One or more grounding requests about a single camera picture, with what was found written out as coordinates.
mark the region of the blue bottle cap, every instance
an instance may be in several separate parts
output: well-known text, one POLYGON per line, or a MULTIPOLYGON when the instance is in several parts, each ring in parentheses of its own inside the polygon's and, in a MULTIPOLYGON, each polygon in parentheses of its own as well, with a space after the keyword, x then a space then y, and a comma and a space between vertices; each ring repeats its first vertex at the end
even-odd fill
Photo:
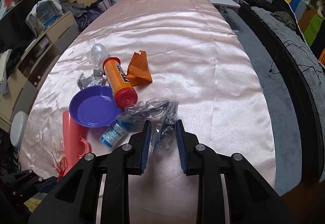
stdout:
POLYGON ((118 124, 120 124, 124 129, 126 129, 127 131, 129 131, 132 123, 126 123, 126 122, 121 122, 121 121, 116 121, 118 124))

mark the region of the cabinet drawer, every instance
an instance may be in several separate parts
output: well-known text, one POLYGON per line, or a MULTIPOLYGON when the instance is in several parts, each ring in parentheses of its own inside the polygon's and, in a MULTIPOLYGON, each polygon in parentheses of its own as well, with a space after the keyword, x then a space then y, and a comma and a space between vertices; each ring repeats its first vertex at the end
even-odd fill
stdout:
POLYGON ((64 34, 54 43, 55 48, 63 54, 64 51, 69 47, 69 45, 77 38, 79 35, 79 29, 77 25, 71 25, 64 34))
POLYGON ((14 109, 11 114, 11 119, 10 119, 11 122, 13 121, 15 115, 19 111, 23 111, 26 114, 29 114, 29 110, 34 103, 37 92, 38 92, 37 88, 35 88, 27 80, 23 89, 22 89, 22 92, 19 95, 19 98, 17 99, 17 101, 15 103, 14 109))
POLYGON ((19 71, 12 75, 12 78, 8 83, 8 92, 2 96, 0 101, 0 113, 10 120, 13 108, 23 87, 27 81, 27 78, 19 71))
POLYGON ((52 43, 56 42, 60 38, 60 36, 73 24, 75 24, 75 20, 72 15, 66 15, 51 29, 49 29, 49 31, 47 32, 48 38, 51 40, 52 43))

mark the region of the gray fluffy rug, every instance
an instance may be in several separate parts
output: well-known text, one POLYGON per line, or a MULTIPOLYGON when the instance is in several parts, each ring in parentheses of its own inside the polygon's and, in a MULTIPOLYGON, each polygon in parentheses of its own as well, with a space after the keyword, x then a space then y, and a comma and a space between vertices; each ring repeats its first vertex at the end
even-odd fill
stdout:
MULTIPOLYGON (((293 41, 296 45, 301 47, 297 48, 291 42, 286 43, 287 50, 290 52, 292 57, 295 59, 299 66, 301 72, 310 87, 311 93, 313 95, 317 112, 320 117, 322 134, 325 135, 325 76, 322 67, 318 63, 316 57, 313 55, 311 50, 306 46, 306 44, 301 40, 301 38, 296 35, 295 32, 286 27, 283 23, 277 21, 274 17, 270 15, 270 12, 258 8, 251 8, 269 27, 270 29, 281 39, 284 43, 287 40, 293 41)), ((325 170, 321 176, 320 181, 325 179, 325 170)))
MULTIPOLYGON (((236 33, 260 80, 272 122, 276 175, 275 191, 289 192, 301 180, 302 154, 298 122, 290 94, 280 74, 269 72, 272 58, 248 25, 232 10, 227 22, 236 33)), ((275 64, 273 72, 278 72, 275 64)))

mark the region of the white stool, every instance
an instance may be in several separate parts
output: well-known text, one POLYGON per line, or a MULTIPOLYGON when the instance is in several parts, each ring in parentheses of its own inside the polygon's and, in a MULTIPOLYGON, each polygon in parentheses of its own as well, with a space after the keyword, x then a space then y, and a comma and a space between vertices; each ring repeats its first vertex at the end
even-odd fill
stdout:
POLYGON ((19 111, 12 121, 10 129, 10 141, 13 146, 20 150, 22 137, 24 136, 28 115, 23 111, 19 111))

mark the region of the orange paper napkin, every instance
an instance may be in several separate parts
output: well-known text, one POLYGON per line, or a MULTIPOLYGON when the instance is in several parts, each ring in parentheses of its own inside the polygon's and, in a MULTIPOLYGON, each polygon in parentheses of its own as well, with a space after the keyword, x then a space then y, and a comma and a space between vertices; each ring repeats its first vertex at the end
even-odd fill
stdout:
POLYGON ((141 54, 134 53, 127 68, 127 78, 132 86, 139 86, 152 83, 152 78, 148 69, 147 53, 140 51, 141 54))

